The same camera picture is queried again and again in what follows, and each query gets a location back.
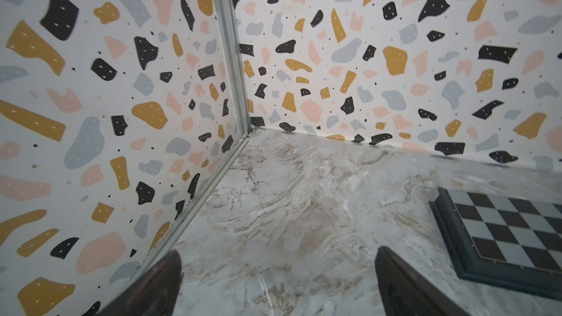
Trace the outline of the black white checkerboard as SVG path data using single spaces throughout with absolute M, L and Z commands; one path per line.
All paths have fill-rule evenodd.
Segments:
M 457 276 L 561 299 L 561 205 L 440 188 L 430 208 Z

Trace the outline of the left corner aluminium post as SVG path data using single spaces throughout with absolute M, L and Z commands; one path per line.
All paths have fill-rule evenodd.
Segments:
M 243 64 L 239 52 L 234 0 L 213 0 L 224 47 L 226 70 L 233 93 L 233 104 L 237 113 L 242 137 L 252 132 L 250 111 L 247 106 L 247 92 L 244 83 Z

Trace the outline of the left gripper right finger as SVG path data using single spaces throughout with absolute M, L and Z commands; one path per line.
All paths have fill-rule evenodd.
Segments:
M 387 315 L 467 315 L 389 247 L 375 259 L 378 288 Z

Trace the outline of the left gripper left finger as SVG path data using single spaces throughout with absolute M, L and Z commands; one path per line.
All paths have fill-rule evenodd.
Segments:
M 181 256 L 169 251 L 98 315 L 172 315 L 181 281 Z

